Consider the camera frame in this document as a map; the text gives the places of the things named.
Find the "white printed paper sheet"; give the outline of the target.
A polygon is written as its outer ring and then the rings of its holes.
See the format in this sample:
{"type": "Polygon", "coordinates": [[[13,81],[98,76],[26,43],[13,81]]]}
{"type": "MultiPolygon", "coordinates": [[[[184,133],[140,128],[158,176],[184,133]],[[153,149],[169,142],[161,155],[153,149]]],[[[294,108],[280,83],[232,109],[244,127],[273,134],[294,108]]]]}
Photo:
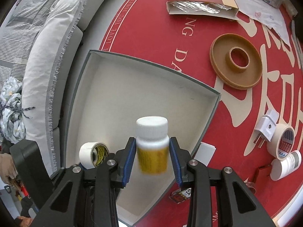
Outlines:
{"type": "Polygon", "coordinates": [[[283,42],[291,46],[289,34],[283,15],[279,9],[276,9],[263,0],[235,0],[239,11],[248,17],[273,29],[283,42]]]}

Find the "grey sofa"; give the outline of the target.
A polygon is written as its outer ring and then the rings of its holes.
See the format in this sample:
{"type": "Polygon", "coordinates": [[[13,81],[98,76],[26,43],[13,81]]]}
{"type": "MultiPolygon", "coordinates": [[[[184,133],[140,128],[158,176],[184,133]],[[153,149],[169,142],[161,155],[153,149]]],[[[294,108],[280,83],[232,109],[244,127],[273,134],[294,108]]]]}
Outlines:
{"type": "Polygon", "coordinates": [[[1,34],[1,90],[23,83],[24,139],[37,142],[49,174],[60,165],[59,119],[69,70],[84,30],[104,0],[18,0],[1,34]]]}

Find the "red mahjong tile pack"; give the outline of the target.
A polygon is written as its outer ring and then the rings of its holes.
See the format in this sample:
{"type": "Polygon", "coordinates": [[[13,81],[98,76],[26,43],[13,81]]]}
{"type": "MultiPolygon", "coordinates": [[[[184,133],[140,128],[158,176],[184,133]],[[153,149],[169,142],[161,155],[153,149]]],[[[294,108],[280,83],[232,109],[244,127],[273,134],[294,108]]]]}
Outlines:
{"type": "Polygon", "coordinates": [[[180,204],[180,203],[190,199],[190,197],[191,197],[191,188],[188,188],[188,189],[179,188],[179,189],[173,191],[169,196],[169,198],[177,204],[180,204]]]}

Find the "white eraser block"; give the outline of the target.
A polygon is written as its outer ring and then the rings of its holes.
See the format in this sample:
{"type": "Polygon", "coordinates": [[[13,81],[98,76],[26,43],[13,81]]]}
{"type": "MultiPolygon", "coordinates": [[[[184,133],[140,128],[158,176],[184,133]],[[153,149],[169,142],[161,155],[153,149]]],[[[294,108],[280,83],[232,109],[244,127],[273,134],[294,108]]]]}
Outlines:
{"type": "Polygon", "coordinates": [[[205,142],[201,142],[197,152],[194,156],[194,159],[199,161],[200,163],[208,166],[214,153],[216,151],[216,147],[205,142]]]}

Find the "floral fabric bundle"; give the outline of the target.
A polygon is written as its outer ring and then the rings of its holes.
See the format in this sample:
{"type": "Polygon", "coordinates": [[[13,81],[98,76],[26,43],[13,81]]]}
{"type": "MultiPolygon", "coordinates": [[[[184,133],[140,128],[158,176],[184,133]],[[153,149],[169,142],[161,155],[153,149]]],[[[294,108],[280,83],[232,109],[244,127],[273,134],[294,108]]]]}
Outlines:
{"type": "Polygon", "coordinates": [[[16,144],[26,137],[23,118],[31,119],[25,112],[35,107],[22,107],[23,83],[14,77],[9,77],[1,90],[1,137],[16,144]]]}

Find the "brown plastic ring spool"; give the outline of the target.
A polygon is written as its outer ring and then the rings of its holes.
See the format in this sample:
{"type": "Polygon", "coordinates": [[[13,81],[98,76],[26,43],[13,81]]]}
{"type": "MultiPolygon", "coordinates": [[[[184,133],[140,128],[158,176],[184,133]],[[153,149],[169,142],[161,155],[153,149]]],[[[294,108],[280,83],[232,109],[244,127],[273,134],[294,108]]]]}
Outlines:
{"type": "Polygon", "coordinates": [[[261,57],[254,45],[240,35],[227,33],[215,38],[209,58],[217,76],[232,88],[250,89],[261,79],[261,57]]]}

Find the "masking tape roll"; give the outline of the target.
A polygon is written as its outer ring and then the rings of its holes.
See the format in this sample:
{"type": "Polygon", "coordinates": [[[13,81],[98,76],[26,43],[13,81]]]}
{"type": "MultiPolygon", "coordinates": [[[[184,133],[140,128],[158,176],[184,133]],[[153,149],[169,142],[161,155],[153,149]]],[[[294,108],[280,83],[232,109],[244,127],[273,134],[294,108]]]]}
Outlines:
{"type": "Polygon", "coordinates": [[[294,129],[288,124],[277,124],[271,141],[266,148],[278,160],[284,160],[294,146],[294,129]]]}

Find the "small white tape roll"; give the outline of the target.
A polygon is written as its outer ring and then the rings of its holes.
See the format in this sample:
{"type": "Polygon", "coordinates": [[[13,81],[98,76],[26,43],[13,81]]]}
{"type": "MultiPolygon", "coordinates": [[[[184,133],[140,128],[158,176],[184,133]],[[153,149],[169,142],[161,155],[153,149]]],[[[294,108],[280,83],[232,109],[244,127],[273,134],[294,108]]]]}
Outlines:
{"type": "Polygon", "coordinates": [[[102,164],[109,155],[109,150],[101,142],[87,142],[80,147],[80,164],[85,169],[93,169],[102,164]]]}

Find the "white cylindrical bottle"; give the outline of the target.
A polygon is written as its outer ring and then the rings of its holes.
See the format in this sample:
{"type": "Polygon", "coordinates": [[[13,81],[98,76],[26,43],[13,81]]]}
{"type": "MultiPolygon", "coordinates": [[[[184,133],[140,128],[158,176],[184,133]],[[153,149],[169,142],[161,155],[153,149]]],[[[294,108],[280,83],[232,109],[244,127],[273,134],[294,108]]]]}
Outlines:
{"type": "Polygon", "coordinates": [[[271,162],[270,178],[273,181],[278,181],[290,175],[300,167],[301,161],[302,155],[299,150],[291,152],[284,160],[274,159],[271,162]]]}

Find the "white power plug adapter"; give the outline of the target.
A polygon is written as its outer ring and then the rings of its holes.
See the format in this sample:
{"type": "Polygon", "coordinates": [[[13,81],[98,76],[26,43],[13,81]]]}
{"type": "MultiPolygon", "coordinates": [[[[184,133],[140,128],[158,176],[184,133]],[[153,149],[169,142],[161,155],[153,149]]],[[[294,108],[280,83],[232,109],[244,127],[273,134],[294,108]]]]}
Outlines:
{"type": "Polygon", "coordinates": [[[267,110],[259,122],[256,124],[254,131],[257,132],[257,137],[254,144],[261,148],[265,142],[270,142],[276,130],[279,113],[275,110],[267,110]]]}

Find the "small red box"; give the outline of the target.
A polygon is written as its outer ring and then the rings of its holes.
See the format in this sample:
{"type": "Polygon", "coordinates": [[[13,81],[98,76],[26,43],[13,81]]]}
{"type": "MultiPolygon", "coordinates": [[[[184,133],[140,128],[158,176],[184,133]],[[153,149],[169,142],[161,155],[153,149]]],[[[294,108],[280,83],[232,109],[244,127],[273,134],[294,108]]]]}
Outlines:
{"type": "Polygon", "coordinates": [[[247,183],[254,188],[263,186],[269,179],[272,171],[272,165],[260,166],[256,169],[253,179],[247,183]]]}

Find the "grey shallow cardboard box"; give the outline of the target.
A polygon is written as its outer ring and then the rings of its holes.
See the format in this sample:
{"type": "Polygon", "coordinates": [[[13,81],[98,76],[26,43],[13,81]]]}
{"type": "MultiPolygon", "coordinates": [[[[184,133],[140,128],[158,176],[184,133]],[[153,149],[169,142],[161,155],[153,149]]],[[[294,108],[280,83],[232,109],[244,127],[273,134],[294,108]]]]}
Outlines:
{"type": "Polygon", "coordinates": [[[214,88],[150,61],[91,50],[76,81],[67,116],[66,164],[87,142],[111,153],[130,137],[175,137],[194,154],[220,101],[214,88]]]}

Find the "yellow label pill bottle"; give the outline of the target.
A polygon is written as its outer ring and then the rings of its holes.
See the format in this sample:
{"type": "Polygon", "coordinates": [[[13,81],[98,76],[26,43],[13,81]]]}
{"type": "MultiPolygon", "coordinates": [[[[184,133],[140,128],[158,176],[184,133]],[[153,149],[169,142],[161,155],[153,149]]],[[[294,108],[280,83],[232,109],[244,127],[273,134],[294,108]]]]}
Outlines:
{"type": "Polygon", "coordinates": [[[144,174],[161,174],[167,169],[169,153],[168,120],[146,116],[136,120],[139,168],[144,174]]]}

